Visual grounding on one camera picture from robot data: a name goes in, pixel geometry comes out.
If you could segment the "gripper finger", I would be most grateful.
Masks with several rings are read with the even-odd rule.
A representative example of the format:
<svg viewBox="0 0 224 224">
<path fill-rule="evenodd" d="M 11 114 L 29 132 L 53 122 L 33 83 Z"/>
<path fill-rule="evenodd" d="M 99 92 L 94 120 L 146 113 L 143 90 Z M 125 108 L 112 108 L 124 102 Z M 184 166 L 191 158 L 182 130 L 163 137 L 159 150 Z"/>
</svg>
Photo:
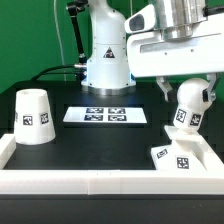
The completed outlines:
<svg viewBox="0 0 224 224">
<path fill-rule="evenodd" d="M 166 102 L 173 102 L 175 100 L 175 91 L 170 85 L 166 77 L 157 77 L 156 82 L 164 94 Z"/>
<path fill-rule="evenodd" d="M 203 90 L 203 101 L 213 102 L 216 100 L 215 89 L 221 79 L 220 73 L 209 73 L 206 75 L 208 81 L 208 87 Z"/>
</svg>

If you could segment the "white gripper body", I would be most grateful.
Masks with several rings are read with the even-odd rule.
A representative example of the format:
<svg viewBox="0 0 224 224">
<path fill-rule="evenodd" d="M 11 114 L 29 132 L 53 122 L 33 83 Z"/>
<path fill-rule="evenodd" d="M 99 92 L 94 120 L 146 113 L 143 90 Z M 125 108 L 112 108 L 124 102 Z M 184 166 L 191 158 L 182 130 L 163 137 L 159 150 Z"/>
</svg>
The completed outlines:
<svg viewBox="0 0 224 224">
<path fill-rule="evenodd" d="M 132 35 L 127 41 L 129 67 L 135 77 L 223 72 L 223 53 L 222 32 L 174 41 L 163 41 L 152 32 Z"/>
</svg>

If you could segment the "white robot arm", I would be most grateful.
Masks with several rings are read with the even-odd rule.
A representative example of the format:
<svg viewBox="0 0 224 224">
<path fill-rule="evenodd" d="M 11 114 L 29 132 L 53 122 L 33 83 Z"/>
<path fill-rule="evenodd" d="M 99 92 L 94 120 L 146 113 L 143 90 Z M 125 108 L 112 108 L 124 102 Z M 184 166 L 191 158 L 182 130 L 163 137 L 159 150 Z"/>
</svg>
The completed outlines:
<svg viewBox="0 0 224 224">
<path fill-rule="evenodd" d="M 173 96 L 169 76 L 205 74 L 205 101 L 224 73 L 224 5 L 207 0 L 152 0 L 129 18 L 107 0 L 89 0 L 93 49 L 83 84 L 115 94 L 134 77 L 155 77 L 165 98 Z"/>
</svg>

